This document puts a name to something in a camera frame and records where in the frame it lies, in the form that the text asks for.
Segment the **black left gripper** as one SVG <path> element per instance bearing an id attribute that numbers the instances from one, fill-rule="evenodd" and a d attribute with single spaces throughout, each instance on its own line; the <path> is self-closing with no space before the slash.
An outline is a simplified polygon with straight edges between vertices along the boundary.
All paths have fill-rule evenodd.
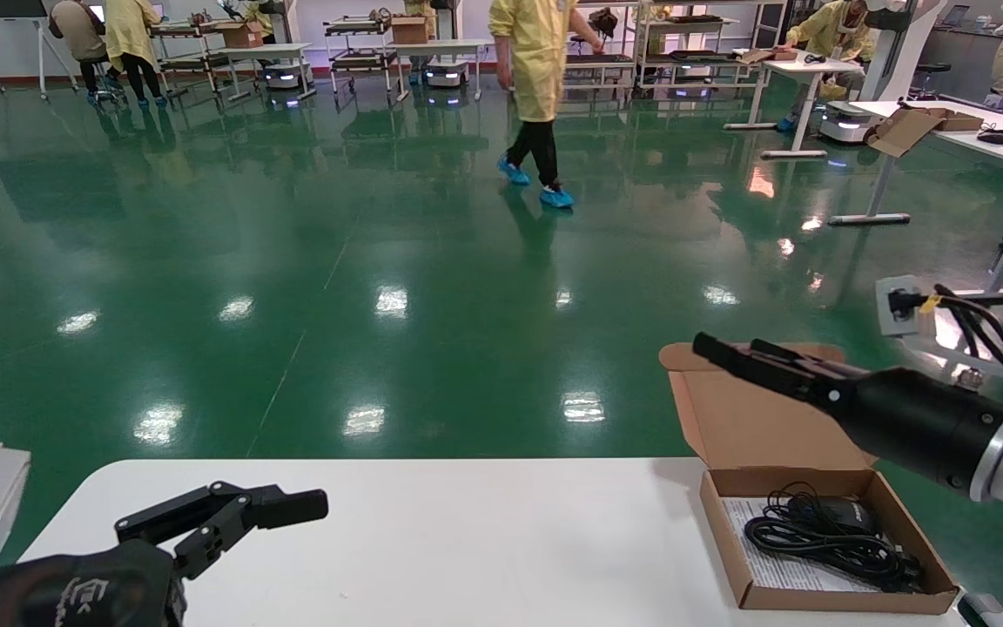
<path id="1" fill-rule="evenodd" d="M 252 530 L 327 516 L 323 489 L 212 482 L 116 521 L 114 548 L 0 568 L 0 626 L 180 626 L 180 578 L 199 578 Z M 172 557 L 155 547 L 176 538 Z"/>

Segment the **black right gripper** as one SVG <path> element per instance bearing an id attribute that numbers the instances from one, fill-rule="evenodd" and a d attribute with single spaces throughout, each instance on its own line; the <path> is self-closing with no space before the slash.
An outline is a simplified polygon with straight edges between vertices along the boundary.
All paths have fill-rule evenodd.
<path id="1" fill-rule="evenodd" d="M 906 368 L 867 373 L 829 344 L 728 344 L 707 333 L 693 353 L 738 380 L 825 409 L 861 451 L 967 496 L 1003 402 Z"/>

